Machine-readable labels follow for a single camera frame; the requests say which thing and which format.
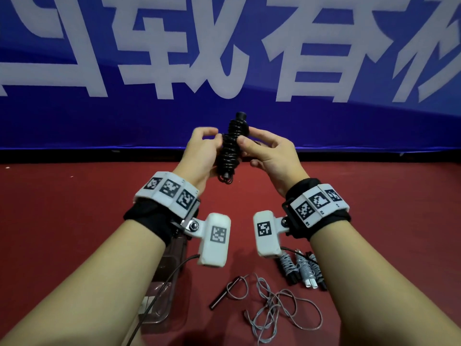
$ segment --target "black coiled spring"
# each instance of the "black coiled spring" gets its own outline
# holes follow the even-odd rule
[[[227,134],[223,135],[223,148],[216,160],[218,179],[230,185],[234,179],[235,168],[240,163],[240,147],[237,144],[237,137],[248,136],[249,128],[245,121],[247,115],[239,111],[236,118],[229,123]]]

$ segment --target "blue backdrop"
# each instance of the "blue backdrop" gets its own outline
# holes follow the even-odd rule
[[[0,148],[461,148],[460,0],[0,0]]]

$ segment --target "hand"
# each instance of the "hand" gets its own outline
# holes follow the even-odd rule
[[[309,178],[299,162],[295,145],[291,141],[254,127],[250,127],[250,136],[266,144],[239,136],[237,143],[243,151],[243,156],[255,158],[251,160],[251,166],[265,171],[282,197],[285,197],[288,190],[296,183]]]
[[[203,139],[204,136],[214,136],[214,139]],[[208,178],[216,176],[213,165],[222,144],[223,136],[216,127],[197,127],[173,173],[195,186],[201,195]]]

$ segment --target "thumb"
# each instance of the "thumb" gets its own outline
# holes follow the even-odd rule
[[[237,138],[237,144],[240,149],[248,155],[258,158],[261,161],[270,159],[270,148],[261,146],[245,136]]]

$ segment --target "forearm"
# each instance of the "forearm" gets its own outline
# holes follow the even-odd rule
[[[125,221],[1,346],[120,345],[164,249],[153,232]]]
[[[315,233],[311,246],[352,337],[383,345],[460,343],[459,328],[347,221]]]

